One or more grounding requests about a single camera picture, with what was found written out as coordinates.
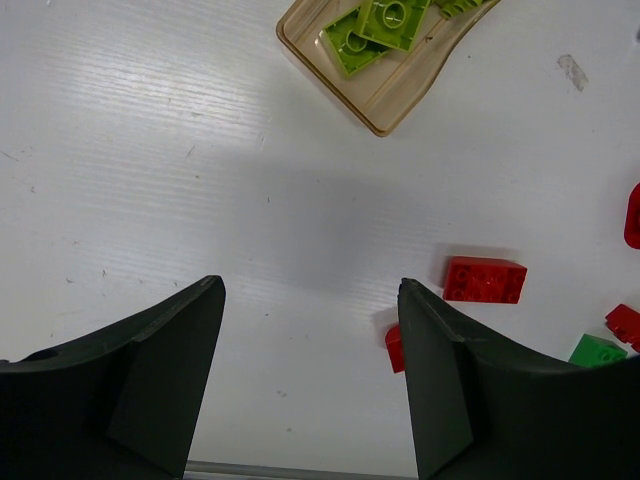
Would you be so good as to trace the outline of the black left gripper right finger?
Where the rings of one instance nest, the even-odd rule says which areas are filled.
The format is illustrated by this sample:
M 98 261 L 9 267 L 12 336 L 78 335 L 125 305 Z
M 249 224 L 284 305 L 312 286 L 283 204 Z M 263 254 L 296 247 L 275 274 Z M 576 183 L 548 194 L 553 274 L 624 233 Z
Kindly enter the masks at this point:
M 527 348 L 413 279 L 399 326 L 422 479 L 635 479 L 639 361 L 583 368 Z

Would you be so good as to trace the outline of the lime lego brick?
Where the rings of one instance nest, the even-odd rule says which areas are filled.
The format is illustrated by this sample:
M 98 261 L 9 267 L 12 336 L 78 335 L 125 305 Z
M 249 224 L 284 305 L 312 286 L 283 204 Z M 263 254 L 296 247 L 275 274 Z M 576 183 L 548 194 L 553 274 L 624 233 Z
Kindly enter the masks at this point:
M 321 32 L 325 49 L 345 77 L 359 73 L 390 50 L 355 33 L 359 13 L 359 7 L 352 8 L 327 24 Z
M 446 19 L 479 8 L 486 2 L 487 0 L 435 0 L 441 16 Z
M 368 41 L 409 52 L 430 4 L 430 0 L 363 1 L 354 31 Z

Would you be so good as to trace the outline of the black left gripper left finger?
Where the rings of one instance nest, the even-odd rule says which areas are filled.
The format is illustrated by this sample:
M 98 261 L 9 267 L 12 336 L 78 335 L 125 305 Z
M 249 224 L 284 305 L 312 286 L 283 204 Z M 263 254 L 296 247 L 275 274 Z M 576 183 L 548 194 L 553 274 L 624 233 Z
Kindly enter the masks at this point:
M 179 479 L 225 305 L 207 276 L 75 340 L 1 364 L 5 479 Z

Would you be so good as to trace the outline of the dark green lego brick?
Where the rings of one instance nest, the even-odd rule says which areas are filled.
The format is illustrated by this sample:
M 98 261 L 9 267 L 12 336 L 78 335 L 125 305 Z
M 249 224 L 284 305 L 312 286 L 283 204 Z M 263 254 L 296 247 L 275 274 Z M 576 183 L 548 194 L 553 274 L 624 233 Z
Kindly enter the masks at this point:
M 612 341 L 583 334 L 569 362 L 580 367 L 595 368 L 625 360 L 627 355 L 626 350 Z

